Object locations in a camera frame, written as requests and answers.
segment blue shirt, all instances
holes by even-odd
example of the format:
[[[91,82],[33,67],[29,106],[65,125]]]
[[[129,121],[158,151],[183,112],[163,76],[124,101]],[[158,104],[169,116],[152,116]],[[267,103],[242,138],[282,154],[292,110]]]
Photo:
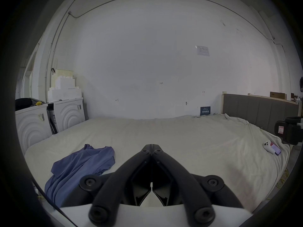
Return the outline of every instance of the blue shirt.
[[[53,164],[53,176],[45,184],[46,195],[60,207],[64,199],[77,187],[80,179],[89,174],[100,176],[115,164],[112,147],[94,149],[89,144]]]

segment sign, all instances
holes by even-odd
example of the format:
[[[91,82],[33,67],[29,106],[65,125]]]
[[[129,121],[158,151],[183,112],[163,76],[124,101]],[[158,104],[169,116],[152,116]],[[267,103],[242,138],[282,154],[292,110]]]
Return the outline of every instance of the sign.
[[[201,107],[200,108],[200,116],[209,115],[209,114],[210,114],[210,107]]]
[[[279,134],[283,134],[284,133],[284,127],[283,126],[279,126],[278,133]]]

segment cable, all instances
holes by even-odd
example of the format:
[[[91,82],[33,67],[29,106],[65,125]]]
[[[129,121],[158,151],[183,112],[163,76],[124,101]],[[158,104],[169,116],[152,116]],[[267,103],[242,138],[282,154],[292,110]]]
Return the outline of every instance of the cable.
[[[60,21],[60,23],[59,23],[59,25],[58,25],[58,27],[57,27],[57,29],[56,29],[56,31],[55,31],[53,40],[51,41],[51,47],[52,47],[52,45],[53,45],[53,43],[54,43],[54,40],[55,40],[57,31],[58,31],[58,29],[59,29],[59,27],[60,27],[60,24],[62,23],[62,20],[63,20],[65,14],[67,13],[67,11],[69,10],[69,8],[73,5],[73,3],[74,3],[75,1],[76,1],[76,0],[74,0],[74,1],[70,4],[70,6],[67,8],[67,10],[65,11],[64,15],[62,16],[61,21]],[[48,57],[47,57],[47,62],[46,62],[46,70],[45,70],[45,99],[47,98],[47,91],[46,91],[46,88],[47,88],[47,86],[46,86],[46,77],[47,77],[47,68],[48,68],[49,56],[50,56],[50,54],[51,54],[51,47],[49,48]]]
[[[116,1],[116,0],[110,0],[110,1],[108,1],[108,2],[102,3],[102,4],[96,6],[96,7],[92,8],[92,9],[86,11],[85,13],[82,13],[82,14],[79,15],[79,16],[74,16],[74,15],[72,15],[71,12],[70,12],[70,15],[71,15],[73,18],[79,18],[79,17],[83,16],[84,14],[86,14],[86,13],[88,13],[88,12],[90,12],[90,11],[92,11],[92,10],[98,8],[98,7],[100,7],[100,6],[102,6],[102,5],[105,5],[105,4],[107,4],[107,3],[110,3],[110,2],[113,2],[113,1]],[[235,11],[231,10],[230,8],[228,8],[228,7],[224,6],[224,5],[221,5],[221,4],[217,3],[217,2],[214,2],[214,1],[211,1],[211,0],[206,0],[206,1],[215,3],[215,4],[217,4],[217,5],[221,6],[221,7],[224,7],[224,8],[226,8],[226,9],[228,9],[229,11],[231,11],[231,12],[237,14],[238,16],[240,16],[241,18],[243,18],[245,21],[247,21],[250,25],[252,25],[256,30],[258,30],[258,31],[259,31],[267,40],[271,40],[274,44],[277,44],[277,43],[275,43],[272,39],[267,38],[267,37],[266,37],[266,36],[265,36],[265,35],[264,35],[264,34],[255,26],[255,25],[253,25],[251,22],[249,22],[249,21],[248,21],[245,17],[243,17],[242,15],[238,14],[237,12],[235,12]]]
[[[289,171],[287,170],[287,168],[285,168],[281,178],[279,179],[279,181],[276,184],[276,187],[281,188],[283,186],[283,184],[286,182],[288,177],[289,177]]]
[[[102,6],[102,5],[105,5],[105,4],[107,4],[107,3],[110,3],[110,2],[113,2],[113,1],[116,1],[116,0],[110,0],[110,1],[108,1],[108,2],[102,3],[102,4],[96,6],[96,7],[92,8],[92,9],[86,11],[85,13],[82,13],[82,14],[79,15],[79,16],[74,16],[74,15],[72,15],[71,11],[69,12],[69,14],[70,14],[73,18],[79,18],[79,17],[83,16],[84,14],[86,14],[86,13],[88,13],[88,12],[90,12],[90,11],[92,11],[92,10],[98,8],[98,7],[100,7],[100,6]],[[285,53],[285,49],[284,49],[283,45],[282,45],[281,43],[275,43],[272,39],[267,38],[267,37],[266,37],[266,36],[265,36],[265,35],[264,35],[264,34],[255,26],[255,25],[253,25],[253,24],[252,24],[251,22],[249,22],[245,17],[243,17],[242,15],[238,14],[237,12],[235,12],[235,11],[231,10],[230,8],[228,8],[228,7],[226,7],[226,6],[222,5],[222,4],[219,4],[219,3],[217,3],[217,2],[214,2],[214,1],[211,1],[211,0],[206,0],[206,1],[215,3],[215,4],[217,4],[217,5],[221,6],[221,7],[224,7],[224,8],[226,8],[226,9],[228,9],[229,11],[231,11],[231,12],[237,14],[238,16],[240,16],[241,18],[243,18],[245,21],[247,21],[250,25],[252,25],[256,30],[258,30],[258,31],[260,32],[260,34],[262,34],[267,40],[271,40],[274,44],[276,44],[276,45],[281,45],[281,46],[282,46],[282,49],[283,49],[284,55],[285,55],[285,59],[286,59],[286,64],[287,64],[287,67],[288,67],[289,83],[290,83],[290,91],[291,91],[291,80],[290,80],[289,65],[288,65],[288,62],[287,62],[286,53]]]
[[[59,207],[57,205],[55,205],[53,203],[53,201],[51,201],[49,199],[49,197],[45,194],[45,192],[41,189],[41,187],[38,185],[38,183],[36,182],[36,180],[34,179],[34,177],[32,176],[32,182],[34,183],[34,185],[36,186],[36,188],[39,190],[39,192],[41,193],[41,195],[46,199],[46,201],[55,209],[57,210],[60,214],[62,214],[66,219],[68,219],[75,227],[78,227],[69,217],[67,217],[67,215],[61,210],[59,209]]]

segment handwritten mark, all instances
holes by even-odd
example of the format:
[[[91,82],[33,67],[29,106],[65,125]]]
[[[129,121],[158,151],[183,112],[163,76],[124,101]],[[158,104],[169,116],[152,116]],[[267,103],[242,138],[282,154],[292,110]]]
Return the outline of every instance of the handwritten mark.
[[[222,19],[220,20],[220,22],[221,22],[224,26],[226,26],[225,23],[223,23],[223,20],[222,20]]]

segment screw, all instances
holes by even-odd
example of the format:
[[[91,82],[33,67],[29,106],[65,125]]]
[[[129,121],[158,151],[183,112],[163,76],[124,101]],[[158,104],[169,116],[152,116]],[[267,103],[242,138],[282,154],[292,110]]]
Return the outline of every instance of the screw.
[[[214,216],[212,207],[204,207],[196,211],[195,220],[199,223],[208,223],[214,219]]]
[[[89,211],[89,218],[94,222],[104,223],[107,221],[107,211],[99,206],[92,207]]]
[[[208,184],[215,187],[218,185],[218,181],[216,179],[210,179]]]
[[[85,180],[85,185],[87,186],[92,186],[96,183],[96,180],[95,179],[92,179],[92,178],[89,178],[89,179],[86,179]]]

